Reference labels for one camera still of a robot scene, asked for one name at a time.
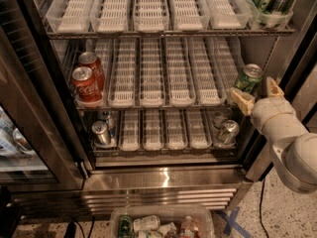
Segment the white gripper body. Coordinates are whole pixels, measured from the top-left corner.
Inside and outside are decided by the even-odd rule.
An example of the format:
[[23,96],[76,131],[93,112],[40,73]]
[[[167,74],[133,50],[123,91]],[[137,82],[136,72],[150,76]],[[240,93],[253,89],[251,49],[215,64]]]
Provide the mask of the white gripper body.
[[252,109],[251,121],[267,140],[296,138],[308,132],[284,97],[259,100]]

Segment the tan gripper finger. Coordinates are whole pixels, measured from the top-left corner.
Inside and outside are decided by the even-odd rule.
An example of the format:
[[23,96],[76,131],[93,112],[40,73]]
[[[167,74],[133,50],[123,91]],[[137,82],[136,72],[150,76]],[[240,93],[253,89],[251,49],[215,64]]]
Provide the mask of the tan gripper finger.
[[266,94],[268,97],[283,97],[284,92],[282,89],[278,86],[278,84],[275,82],[275,80],[268,76],[265,80],[266,84]]
[[250,116],[255,105],[256,99],[247,92],[238,88],[232,87],[230,89],[232,100],[237,104],[245,116]]

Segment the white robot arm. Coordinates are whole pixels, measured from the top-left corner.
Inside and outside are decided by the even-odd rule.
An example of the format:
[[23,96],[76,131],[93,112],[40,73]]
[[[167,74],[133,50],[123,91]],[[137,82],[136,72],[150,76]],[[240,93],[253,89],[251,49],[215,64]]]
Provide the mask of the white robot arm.
[[267,97],[256,100],[232,87],[230,95],[244,115],[269,143],[276,172],[285,186],[298,193],[317,190],[317,134],[309,132],[270,76],[265,80]]

